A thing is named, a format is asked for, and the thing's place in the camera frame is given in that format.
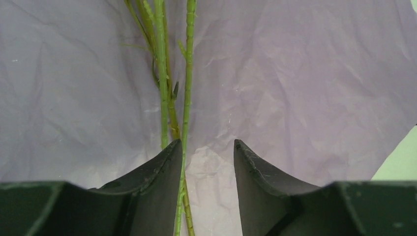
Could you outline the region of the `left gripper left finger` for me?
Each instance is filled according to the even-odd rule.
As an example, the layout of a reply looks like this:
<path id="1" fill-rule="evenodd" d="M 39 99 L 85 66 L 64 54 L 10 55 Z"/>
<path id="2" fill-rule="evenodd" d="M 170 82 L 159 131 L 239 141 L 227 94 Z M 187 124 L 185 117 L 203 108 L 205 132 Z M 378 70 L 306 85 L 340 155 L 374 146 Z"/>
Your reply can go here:
<path id="1" fill-rule="evenodd" d="M 3 182 L 3 236 L 171 236 L 175 230 L 182 144 L 100 188 L 67 181 Z"/>

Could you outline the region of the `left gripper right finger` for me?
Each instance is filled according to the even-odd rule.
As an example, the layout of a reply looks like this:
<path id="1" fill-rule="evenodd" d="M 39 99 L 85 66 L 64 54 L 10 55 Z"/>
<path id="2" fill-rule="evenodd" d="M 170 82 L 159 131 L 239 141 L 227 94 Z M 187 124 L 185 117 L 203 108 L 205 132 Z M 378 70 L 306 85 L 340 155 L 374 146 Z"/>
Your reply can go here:
<path id="1" fill-rule="evenodd" d="M 278 169 L 242 140 L 234 168 L 245 236 L 414 236 L 415 181 L 335 181 L 319 187 Z"/>

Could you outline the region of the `yellow rose stem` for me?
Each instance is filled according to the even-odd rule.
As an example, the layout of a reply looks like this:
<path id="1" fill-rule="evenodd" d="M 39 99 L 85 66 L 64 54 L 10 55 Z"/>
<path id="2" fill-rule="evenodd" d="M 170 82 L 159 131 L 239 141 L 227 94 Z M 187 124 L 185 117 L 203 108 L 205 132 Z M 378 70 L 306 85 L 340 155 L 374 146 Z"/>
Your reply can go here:
<path id="1" fill-rule="evenodd" d="M 182 133 L 175 109 L 179 82 L 172 79 L 165 1 L 149 4 L 147 0 L 125 0 L 124 4 L 146 41 L 145 49 L 151 54 L 152 78 L 160 93 L 161 147 L 165 148 L 169 135 L 181 141 Z"/>

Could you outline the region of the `purple wrapping paper sheet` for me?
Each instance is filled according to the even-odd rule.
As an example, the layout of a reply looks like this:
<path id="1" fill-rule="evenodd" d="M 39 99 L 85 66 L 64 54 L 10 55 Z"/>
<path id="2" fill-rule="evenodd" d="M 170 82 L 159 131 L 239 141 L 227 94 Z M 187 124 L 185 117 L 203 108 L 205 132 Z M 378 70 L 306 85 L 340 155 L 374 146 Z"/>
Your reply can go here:
<path id="1" fill-rule="evenodd" d="M 371 179 L 417 122 L 409 0 L 199 0 L 186 177 L 195 233 L 242 234 L 233 144 L 310 182 Z M 0 179 L 100 187 L 160 152 L 121 0 L 0 3 Z"/>

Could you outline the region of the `white rose stem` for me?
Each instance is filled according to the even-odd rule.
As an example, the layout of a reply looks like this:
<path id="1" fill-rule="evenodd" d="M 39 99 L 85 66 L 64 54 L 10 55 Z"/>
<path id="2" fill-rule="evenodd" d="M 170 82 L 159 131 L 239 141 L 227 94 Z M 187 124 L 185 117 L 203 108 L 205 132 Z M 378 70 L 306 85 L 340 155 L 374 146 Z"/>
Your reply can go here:
<path id="1" fill-rule="evenodd" d="M 193 73 L 193 43 L 194 43 L 194 25 L 196 17 L 197 4 L 195 0 L 188 0 L 186 3 L 186 46 L 179 42 L 180 51 L 185 59 L 185 87 L 183 102 L 183 119 L 182 119 L 182 165 L 179 180 L 179 191 L 177 199 L 176 224 L 174 235 L 179 236 L 181 231 L 182 215 L 185 215 L 187 232 L 190 236 L 194 236 L 194 227 L 192 222 L 191 207 L 185 176 L 187 139 L 189 130 L 189 113 L 191 106 L 191 90 L 192 90 L 192 73 Z"/>

